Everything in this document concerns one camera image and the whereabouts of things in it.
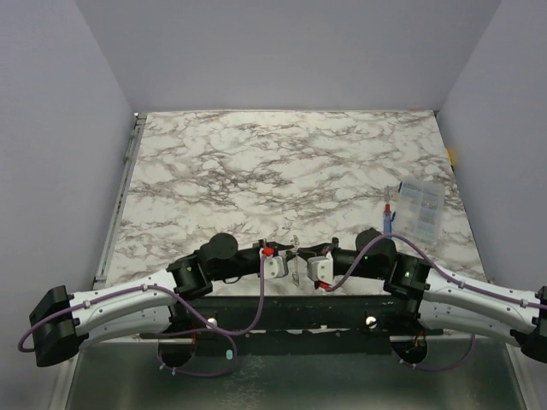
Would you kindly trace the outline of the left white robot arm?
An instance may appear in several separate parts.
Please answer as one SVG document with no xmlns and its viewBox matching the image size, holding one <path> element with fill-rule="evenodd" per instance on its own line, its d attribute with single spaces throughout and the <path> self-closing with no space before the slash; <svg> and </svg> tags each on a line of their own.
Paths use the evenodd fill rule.
<svg viewBox="0 0 547 410">
<path fill-rule="evenodd" d="M 101 290 L 69 293 L 63 285 L 49 289 L 29 315 L 26 334 L 33 346 L 20 343 L 22 353 L 34 354 L 39 367 L 74 357 L 92 331 L 148 308 L 169 307 L 209 294 L 215 281 L 257 275 L 261 281 L 283 278 L 294 259 L 290 245 L 259 240 L 240 249 L 228 233 L 214 235 L 188 256 L 133 282 Z"/>
</svg>

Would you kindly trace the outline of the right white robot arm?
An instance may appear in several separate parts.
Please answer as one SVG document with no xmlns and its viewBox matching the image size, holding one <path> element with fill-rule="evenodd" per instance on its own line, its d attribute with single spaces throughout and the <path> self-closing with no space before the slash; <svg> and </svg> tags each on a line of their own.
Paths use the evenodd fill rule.
<svg viewBox="0 0 547 410">
<path fill-rule="evenodd" d="M 333 292 L 351 277 L 383 283 L 385 292 L 408 305 L 392 314 L 394 327 L 411 334 L 455 330 L 497 338 L 530 359 L 546 361 L 546 289 L 518 290 L 467 278 L 436 264 L 397 233 L 368 229 L 353 250 L 338 239 L 300 248 L 309 278 Z"/>
</svg>

